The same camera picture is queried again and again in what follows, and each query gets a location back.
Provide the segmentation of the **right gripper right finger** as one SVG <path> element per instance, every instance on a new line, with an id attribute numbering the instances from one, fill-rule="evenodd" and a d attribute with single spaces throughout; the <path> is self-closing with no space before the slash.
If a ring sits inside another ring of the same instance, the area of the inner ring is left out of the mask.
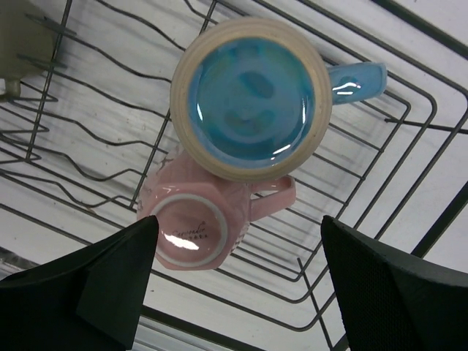
<path id="1" fill-rule="evenodd" d="M 466 350 L 467 274 L 324 216 L 321 238 L 351 350 Z"/>

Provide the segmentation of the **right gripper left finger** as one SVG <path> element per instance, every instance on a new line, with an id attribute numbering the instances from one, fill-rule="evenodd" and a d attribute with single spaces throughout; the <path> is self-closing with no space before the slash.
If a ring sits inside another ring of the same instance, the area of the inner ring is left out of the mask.
<path id="1" fill-rule="evenodd" d="M 158 232 L 148 216 L 2 279 L 1 349 L 132 349 Z"/>

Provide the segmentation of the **pink faceted mug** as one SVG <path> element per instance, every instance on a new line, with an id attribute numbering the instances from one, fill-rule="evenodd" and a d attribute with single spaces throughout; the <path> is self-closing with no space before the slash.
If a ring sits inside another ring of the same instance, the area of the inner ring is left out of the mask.
<path id="1" fill-rule="evenodd" d="M 228 181 L 177 146 L 147 175 L 137 218 L 157 217 L 155 257 L 165 268 L 210 270 L 242 242 L 251 222 L 290 207 L 295 199 L 290 175 L 255 184 Z"/>

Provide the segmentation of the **blue butterfly mug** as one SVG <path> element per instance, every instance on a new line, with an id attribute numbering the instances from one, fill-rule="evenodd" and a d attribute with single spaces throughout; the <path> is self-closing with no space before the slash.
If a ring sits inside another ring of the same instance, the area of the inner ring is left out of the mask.
<path id="1" fill-rule="evenodd" d="M 335 105 L 378 97 L 384 64 L 327 67 L 297 29 L 242 17 L 199 35 L 173 74 L 178 139 L 208 172 L 237 182 L 291 173 L 318 148 Z"/>

